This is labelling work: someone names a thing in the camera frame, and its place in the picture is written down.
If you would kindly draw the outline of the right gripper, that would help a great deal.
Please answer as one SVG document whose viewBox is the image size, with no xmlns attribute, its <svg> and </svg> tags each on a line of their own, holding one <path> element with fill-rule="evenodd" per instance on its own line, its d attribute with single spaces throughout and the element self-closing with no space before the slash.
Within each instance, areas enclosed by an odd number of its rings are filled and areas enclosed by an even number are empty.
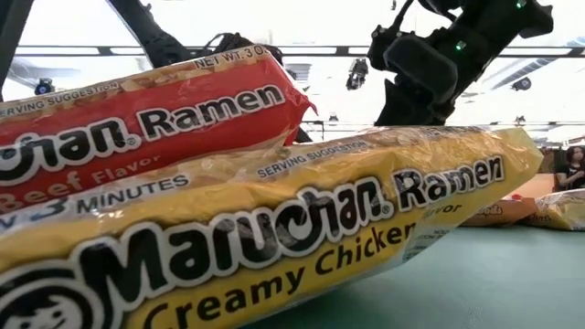
<svg viewBox="0 0 585 329">
<path fill-rule="evenodd" d="M 455 91 L 455 64 L 419 37 L 399 37 L 383 52 L 383 63 L 397 76 L 385 82 L 385 105 L 376 126 L 444 125 L 443 109 Z"/>
</svg>

